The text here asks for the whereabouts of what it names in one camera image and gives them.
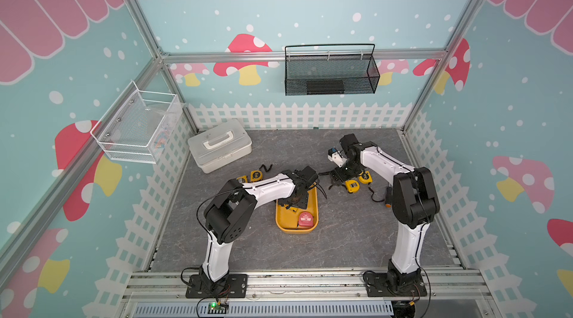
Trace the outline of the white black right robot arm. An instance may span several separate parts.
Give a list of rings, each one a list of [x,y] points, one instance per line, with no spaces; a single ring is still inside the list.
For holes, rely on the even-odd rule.
[[[398,220],[395,251],[388,264],[387,279],[394,291],[422,278],[420,256],[429,226],[440,212],[440,203],[431,170],[413,167],[384,152],[373,142],[361,143],[354,134],[340,140],[342,151],[328,150],[329,161],[337,168],[329,175],[343,184],[369,171],[388,182],[385,203]]]

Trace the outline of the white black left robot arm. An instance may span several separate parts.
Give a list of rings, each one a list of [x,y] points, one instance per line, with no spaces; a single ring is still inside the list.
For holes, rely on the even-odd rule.
[[[203,213],[207,252],[199,270],[202,279],[214,284],[226,279],[233,243],[244,233],[257,208],[275,201],[298,204],[318,183],[318,173],[309,166],[285,170],[255,183],[227,181]]]

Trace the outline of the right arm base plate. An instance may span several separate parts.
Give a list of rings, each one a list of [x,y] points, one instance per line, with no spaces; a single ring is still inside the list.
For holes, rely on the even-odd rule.
[[[421,270],[407,274],[367,270],[362,278],[368,297],[410,297],[418,300],[428,295]]]

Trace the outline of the pink tape measure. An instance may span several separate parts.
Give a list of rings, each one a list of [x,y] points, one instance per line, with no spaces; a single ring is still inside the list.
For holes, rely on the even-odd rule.
[[[299,229],[311,229],[314,227],[315,219],[312,213],[308,211],[302,211],[298,216],[297,227]]]

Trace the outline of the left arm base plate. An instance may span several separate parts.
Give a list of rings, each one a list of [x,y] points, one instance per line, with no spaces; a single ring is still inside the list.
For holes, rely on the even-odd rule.
[[[249,276],[246,274],[227,274],[219,281],[212,282],[205,274],[192,275],[187,283],[185,297],[201,298],[238,298],[246,297]]]

